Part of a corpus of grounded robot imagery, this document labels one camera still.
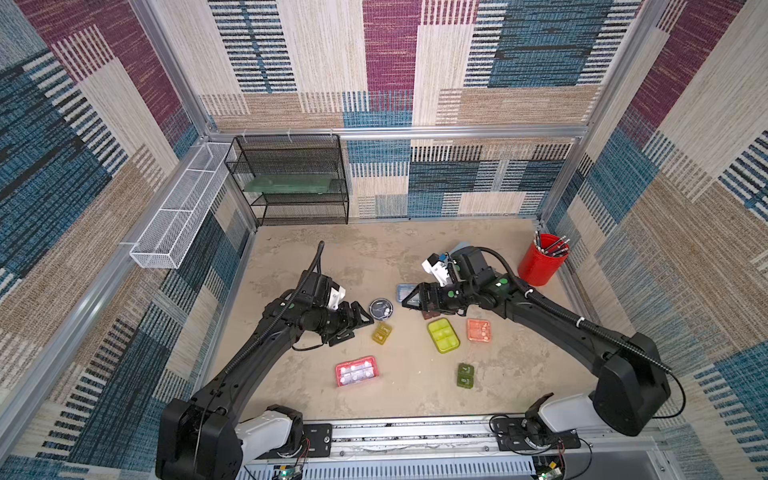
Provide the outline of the blue six-compartment pillbox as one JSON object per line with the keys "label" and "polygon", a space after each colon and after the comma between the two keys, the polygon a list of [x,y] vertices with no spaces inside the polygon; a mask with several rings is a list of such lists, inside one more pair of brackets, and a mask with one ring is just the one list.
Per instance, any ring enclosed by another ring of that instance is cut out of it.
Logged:
{"label": "blue six-compartment pillbox", "polygon": [[396,287],[396,300],[401,303],[417,287],[416,284],[401,283]]}

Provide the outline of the round dark blue pillbox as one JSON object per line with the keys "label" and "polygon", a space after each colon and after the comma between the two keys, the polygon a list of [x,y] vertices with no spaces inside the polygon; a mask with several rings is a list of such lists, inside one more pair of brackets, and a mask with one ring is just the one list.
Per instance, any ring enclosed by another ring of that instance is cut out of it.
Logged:
{"label": "round dark blue pillbox", "polygon": [[386,321],[392,317],[394,305],[386,298],[378,298],[370,303],[369,313],[377,321]]}

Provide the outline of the yellow two-compartment pillbox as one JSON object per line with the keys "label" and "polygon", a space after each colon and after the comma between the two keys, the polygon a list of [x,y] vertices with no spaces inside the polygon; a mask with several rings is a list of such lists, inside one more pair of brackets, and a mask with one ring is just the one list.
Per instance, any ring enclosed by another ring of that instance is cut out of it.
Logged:
{"label": "yellow two-compartment pillbox", "polygon": [[372,340],[379,345],[384,345],[392,331],[392,326],[387,322],[378,322],[372,333]]}

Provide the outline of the pink pillbox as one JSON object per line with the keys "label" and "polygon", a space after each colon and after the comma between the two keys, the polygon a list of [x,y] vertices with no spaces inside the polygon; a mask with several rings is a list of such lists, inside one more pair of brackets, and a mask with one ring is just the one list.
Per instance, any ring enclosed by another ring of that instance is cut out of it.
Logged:
{"label": "pink pillbox", "polygon": [[377,378],[379,369],[376,359],[366,356],[338,364],[335,367],[335,376],[337,386],[345,387]]}

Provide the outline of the white pillbox with green lid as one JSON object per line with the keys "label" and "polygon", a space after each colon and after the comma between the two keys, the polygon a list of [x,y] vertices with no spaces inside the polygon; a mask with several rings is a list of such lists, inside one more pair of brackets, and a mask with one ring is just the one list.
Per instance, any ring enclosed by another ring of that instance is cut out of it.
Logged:
{"label": "white pillbox with green lid", "polygon": [[427,325],[427,331],[437,351],[441,354],[454,351],[460,346],[460,339],[447,318],[430,322]]}

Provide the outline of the orange pillbox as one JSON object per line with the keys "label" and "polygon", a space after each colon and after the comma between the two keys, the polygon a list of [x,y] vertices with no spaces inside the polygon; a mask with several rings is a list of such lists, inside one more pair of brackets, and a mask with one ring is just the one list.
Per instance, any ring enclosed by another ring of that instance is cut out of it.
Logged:
{"label": "orange pillbox", "polygon": [[471,342],[489,343],[491,341],[492,332],[489,321],[468,319],[466,332]]}

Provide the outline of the small green two-compartment pillbox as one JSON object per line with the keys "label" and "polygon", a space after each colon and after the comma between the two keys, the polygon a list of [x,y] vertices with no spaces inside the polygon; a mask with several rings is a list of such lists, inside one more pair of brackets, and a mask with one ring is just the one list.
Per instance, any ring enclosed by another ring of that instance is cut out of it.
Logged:
{"label": "small green two-compartment pillbox", "polygon": [[472,389],[475,380],[475,367],[471,364],[460,363],[457,368],[456,384],[465,389]]}

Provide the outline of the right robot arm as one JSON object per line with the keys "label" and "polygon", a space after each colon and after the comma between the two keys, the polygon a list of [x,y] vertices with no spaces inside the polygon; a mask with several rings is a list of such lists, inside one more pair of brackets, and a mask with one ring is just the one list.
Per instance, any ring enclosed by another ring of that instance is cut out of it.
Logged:
{"label": "right robot arm", "polygon": [[529,449],[543,451],[556,435],[581,428],[607,427],[634,437],[660,418],[677,378],[649,337],[628,337],[560,306],[516,276],[504,257],[487,247],[433,254],[422,266],[435,280],[417,284],[402,307],[464,316],[477,306],[536,332],[596,377],[590,392],[560,400],[546,394],[529,407],[518,429]]}

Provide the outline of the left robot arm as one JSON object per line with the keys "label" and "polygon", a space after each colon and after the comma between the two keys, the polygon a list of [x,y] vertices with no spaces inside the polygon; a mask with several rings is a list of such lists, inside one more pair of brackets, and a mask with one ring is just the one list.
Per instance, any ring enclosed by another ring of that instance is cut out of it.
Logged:
{"label": "left robot arm", "polygon": [[313,332],[335,346],[373,324],[344,289],[323,274],[317,252],[296,287],[270,302],[253,334],[226,366],[190,399],[172,400],[161,415],[155,475],[159,479],[234,479],[243,464],[269,451],[299,451],[300,412],[272,405],[248,421],[242,414],[277,361]]}

